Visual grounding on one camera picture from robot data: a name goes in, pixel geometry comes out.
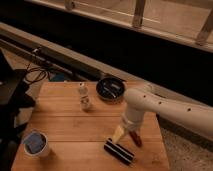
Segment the white wrist tool mount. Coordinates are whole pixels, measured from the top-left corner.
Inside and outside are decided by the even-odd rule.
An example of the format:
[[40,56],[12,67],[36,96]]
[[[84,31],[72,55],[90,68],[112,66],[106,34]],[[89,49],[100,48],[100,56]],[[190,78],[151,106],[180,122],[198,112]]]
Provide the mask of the white wrist tool mount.
[[115,129],[112,136],[112,142],[118,143],[128,131],[132,132],[138,130],[141,127],[143,120],[143,114],[129,115],[128,113],[124,113],[121,117],[120,125]]

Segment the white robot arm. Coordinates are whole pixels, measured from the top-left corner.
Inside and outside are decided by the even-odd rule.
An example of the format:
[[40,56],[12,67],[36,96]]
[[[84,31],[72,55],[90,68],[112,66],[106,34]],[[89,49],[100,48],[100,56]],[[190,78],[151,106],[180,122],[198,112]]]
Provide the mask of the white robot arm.
[[161,117],[213,141],[213,107],[160,97],[155,94],[151,84],[128,88],[124,93],[124,100],[127,106],[121,123],[112,136],[114,143],[129,132],[138,130],[147,111],[158,113]]

